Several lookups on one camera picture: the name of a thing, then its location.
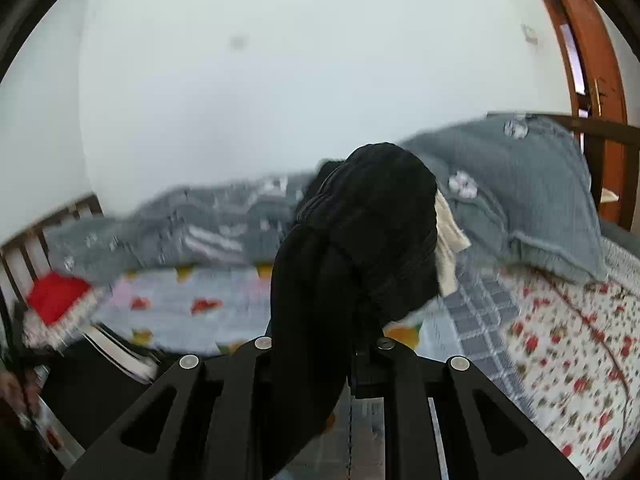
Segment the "white wall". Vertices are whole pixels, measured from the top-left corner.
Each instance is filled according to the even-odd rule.
[[[78,56],[86,0],[58,0],[0,84],[0,243],[91,191]]]
[[[488,110],[570,111],[542,0],[89,0],[79,102],[112,212]]]
[[[622,87],[625,91],[626,122],[632,126],[640,126],[640,62],[638,62],[638,58],[609,16],[600,7],[598,7],[598,10],[602,15],[613,44],[613,50],[618,58]],[[640,182],[631,232],[640,235]]]

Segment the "silver screw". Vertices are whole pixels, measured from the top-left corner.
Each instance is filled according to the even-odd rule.
[[[460,355],[455,356],[451,361],[451,368],[454,370],[458,370],[459,372],[464,372],[465,370],[469,370],[469,360],[466,357],[462,357]]]
[[[180,367],[184,368],[185,370],[191,370],[192,368],[198,366],[199,362],[200,360],[195,355],[184,355],[180,358]]]
[[[376,341],[376,345],[381,350],[391,350],[394,346],[396,346],[396,342],[393,339],[389,339],[388,337],[381,337]]]
[[[259,337],[255,340],[255,347],[258,350],[268,350],[271,348],[271,338],[268,336]]]

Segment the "beige cloth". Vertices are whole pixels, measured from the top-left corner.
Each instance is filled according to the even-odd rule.
[[[440,295],[448,296],[458,288],[456,285],[456,254],[471,245],[469,239],[457,226],[453,219],[449,204],[440,191],[436,194],[436,270]]]

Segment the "red cloth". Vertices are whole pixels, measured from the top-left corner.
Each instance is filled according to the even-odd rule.
[[[36,280],[27,296],[27,304],[40,316],[46,326],[60,317],[91,288],[89,283],[79,278],[60,276],[50,272]]]

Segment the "bed frame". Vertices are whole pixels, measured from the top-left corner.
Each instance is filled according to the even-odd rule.
[[[602,175],[604,174],[604,143],[608,141],[618,142],[625,147],[625,167],[623,173],[623,189],[620,193],[621,214],[618,224],[629,230],[636,208],[636,192],[638,190],[639,153],[640,153],[640,128],[627,126],[626,124],[612,123],[592,118],[575,118],[560,114],[542,114],[555,120],[569,131],[584,134],[584,156],[591,172],[591,195],[596,204],[600,203],[602,195]],[[98,197],[94,194],[81,198],[70,205],[66,205],[59,211],[36,222],[24,231],[0,246],[0,263],[4,268],[8,281],[18,300],[17,304],[24,303],[24,292],[18,286],[14,277],[14,271],[9,263],[9,257],[19,255],[32,280],[38,278],[38,273],[33,265],[29,244],[36,242],[40,245],[48,260],[49,248],[45,240],[44,229],[59,225],[69,218],[79,219],[81,212],[88,210],[91,215],[101,215],[102,209]],[[6,307],[6,301],[0,290],[0,314],[5,328],[12,327],[12,316]],[[640,436],[633,442],[622,461],[609,476],[609,480],[632,480],[640,478]]]

